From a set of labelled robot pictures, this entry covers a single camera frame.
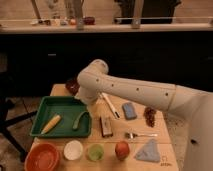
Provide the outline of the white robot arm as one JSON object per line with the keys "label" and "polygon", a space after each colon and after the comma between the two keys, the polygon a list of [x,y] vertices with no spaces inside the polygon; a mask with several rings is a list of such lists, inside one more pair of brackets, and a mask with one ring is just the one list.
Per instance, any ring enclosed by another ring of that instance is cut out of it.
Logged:
{"label": "white robot arm", "polygon": [[104,92],[184,118],[189,131],[183,171],[213,171],[213,92],[114,77],[108,70],[96,59],[78,74],[77,97],[83,103],[95,103]]}

